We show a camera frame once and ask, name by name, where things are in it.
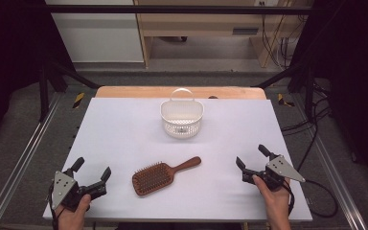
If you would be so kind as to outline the black curtain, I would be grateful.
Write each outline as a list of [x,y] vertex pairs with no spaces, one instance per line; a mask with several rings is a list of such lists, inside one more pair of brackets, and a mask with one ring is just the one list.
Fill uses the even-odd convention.
[[310,60],[317,78],[331,83],[331,103],[368,165],[368,0],[313,0],[319,14],[308,17],[293,55]]
[[53,16],[38,7],[46,0],[0,0],[0,124],[10,95],[38,81],[41,65],[74,68]]

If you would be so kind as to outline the wooden table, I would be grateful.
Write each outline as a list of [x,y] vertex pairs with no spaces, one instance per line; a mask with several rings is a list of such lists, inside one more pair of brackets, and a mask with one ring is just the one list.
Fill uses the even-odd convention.
[[[102,86],[96,98],[169,98],[178,86]],[[247,99],[265,100],[266,94],[259,87],[238,86],[187,86],[196,99]]]

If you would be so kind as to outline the aluminium floor rail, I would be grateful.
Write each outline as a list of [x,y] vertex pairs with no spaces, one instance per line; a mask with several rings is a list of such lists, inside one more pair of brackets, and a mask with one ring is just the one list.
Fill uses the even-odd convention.
[[52,118],[58,109],[58,103],[62,98],[63,93],[54,94],[53,99],[51,99],[50,101],[47,115],[43,118],[42,121],[38,123],[38,125],[34,129],[33,135],[29,139],[26,147],[23,149],[22,154],[20,155],[14,168],[11,171],[11,175],[2,188],[0,192],[0,219],[7,209],[15,190],[20,183],[20,180],[22,179],[26,169],[28,168],[35,154],[35,151],[47,130],[47,127],[51,123]]
[[339,203],[339,206],[348,221],[352,230],[368,230],[367,225],[358,210],[346,184],[344,183],[339,171],[335,167],[325,145],[319,134],[314,134],[316,128],[310,128],[310,136],[312,137],[313,145],[317,149],[317,155],[321,165],[328,177],[328,180],[333,188],[334,195]]

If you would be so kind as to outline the black horizontal frame bar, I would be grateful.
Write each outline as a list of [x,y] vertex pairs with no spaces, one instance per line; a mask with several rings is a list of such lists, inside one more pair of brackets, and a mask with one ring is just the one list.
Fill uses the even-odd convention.
[[182,13],[182,14],[284,14],[309,15],[309,7],[229,7],[229,6],[129,6],[129,5],[47,5],[55,13]]

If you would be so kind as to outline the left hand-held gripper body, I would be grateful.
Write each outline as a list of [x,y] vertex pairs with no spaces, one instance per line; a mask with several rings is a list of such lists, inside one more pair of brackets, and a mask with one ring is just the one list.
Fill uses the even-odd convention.
[[101,180],[89,186],[80,186],[78,181],[64,172],[56,172],[52,193],[51,208],[55,210],[59,205],[75,212],[81,199],[90,195],[94,200],[106,194],[106,183]]

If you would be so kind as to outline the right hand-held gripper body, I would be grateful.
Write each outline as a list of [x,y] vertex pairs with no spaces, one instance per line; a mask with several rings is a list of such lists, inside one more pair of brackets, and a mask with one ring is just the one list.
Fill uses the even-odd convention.
[[266,184],[267,188],[274,192],[279,190],[286,178],[305,182],[306,179],[296,171],[283,155],[279,155],[270,160],[263,171],[253,171],[244,164],[241,164],[242,181],[253,184],[253,175],[257,175]]

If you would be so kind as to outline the person's left hand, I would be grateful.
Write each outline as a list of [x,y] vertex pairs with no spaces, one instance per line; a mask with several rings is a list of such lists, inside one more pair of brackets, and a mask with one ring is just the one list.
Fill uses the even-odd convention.
[[90,206],[91,196],[85,195],[75,212],[59,205],[56,210],[58,230],[83,230],[85,213]]

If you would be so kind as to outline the person's right hand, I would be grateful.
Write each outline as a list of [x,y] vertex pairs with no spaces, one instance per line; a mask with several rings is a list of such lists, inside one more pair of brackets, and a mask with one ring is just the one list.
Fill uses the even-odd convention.
[[271,230],[291,230],[288,219],[289,192],[284,188],[271,192],[259,176],[253,175],[252,178],[264,198],[266,219]]

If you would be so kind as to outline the white plastic basket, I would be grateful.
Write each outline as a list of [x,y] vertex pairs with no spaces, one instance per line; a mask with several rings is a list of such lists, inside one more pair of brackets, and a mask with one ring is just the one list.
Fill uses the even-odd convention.
[[175,89],[160,105],[165,132],[176,139],[188,139],[200,131],[204,105],[187,88]]

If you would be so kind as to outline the beige wooden desk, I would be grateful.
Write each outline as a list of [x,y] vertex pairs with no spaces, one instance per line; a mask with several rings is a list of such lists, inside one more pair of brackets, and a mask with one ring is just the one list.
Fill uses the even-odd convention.
[[[136,6],[229,6],[229,7],[310,7],[313,0],[132,0]],[[300,36],[305,15],[175,14],[139,13],[140,35],[145,59],[150,58],[150,40],[157,36],[246,36],[260,65],[266,68],[280,50],[282,37]],[[258,28],[255,35],[233,35],[234,28]]]

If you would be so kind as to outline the black diagonal frame strut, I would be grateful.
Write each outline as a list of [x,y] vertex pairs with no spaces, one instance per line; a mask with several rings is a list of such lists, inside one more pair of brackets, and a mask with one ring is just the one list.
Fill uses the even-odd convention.
[[57,70],[59,71],[62,75],[68,76],[72,79],[74,79],[75,81],[78,81],[80,83],[82,83],[83,85],[88,86],[89,88],[92,89],[98,89],[101,86],[99,84],[96,84],[95,82],[88,80],[87,78],[81,76],[80,74],[78,74],[76,71],[68,69],[64,66],[62,66],[61,64],[57,63],[57,62],[52,62],[51,65]]
[[303,65],[300,64],[300,63],[297,63],[297,64],[289,67],[288,69],[282,71],[281,73],[278,73],[274,77],[257,84],[256,87],[261,88],[261,89],[266,89],[271,84],[273,84],[277,81],[280,81],[280,80],[282,80],[284,78],[287,78],[287,77],[292,77],[293,75],[300,72],[302,69],[303,69]]

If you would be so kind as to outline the grey desk label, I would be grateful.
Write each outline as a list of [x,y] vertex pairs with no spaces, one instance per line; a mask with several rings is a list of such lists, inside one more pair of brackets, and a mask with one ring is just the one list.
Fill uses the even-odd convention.
[[259,32],[258,28],[234,28],[233,35],[256,35]]

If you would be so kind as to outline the white cabinet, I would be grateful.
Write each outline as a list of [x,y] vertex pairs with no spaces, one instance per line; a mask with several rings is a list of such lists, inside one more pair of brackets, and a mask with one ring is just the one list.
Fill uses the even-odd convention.
[[75,63],[143,62],[134,13],[53,13]]

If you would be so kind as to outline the brown wooden hairbrush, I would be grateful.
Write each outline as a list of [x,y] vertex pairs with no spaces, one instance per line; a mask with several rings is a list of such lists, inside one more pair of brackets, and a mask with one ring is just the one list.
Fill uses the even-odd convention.
[[182,170],[190,169],[201,163],[196,156],[175,167],[164,162],[147,166],[132,176],[132,186],[138,196],[147,196],[173,183],[174,175]]

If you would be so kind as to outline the black frame post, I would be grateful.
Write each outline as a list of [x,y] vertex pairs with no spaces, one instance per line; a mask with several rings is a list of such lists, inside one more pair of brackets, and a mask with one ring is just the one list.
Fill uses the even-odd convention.
[[313,97],[313,72],[312,68],[308,69],[306,78],[306,93],[305,93],[305,112],[307,116],[312,114],[312,97]]
[[42,122],[49,112],[48,67],[44,64],[39,70],[40,119]]

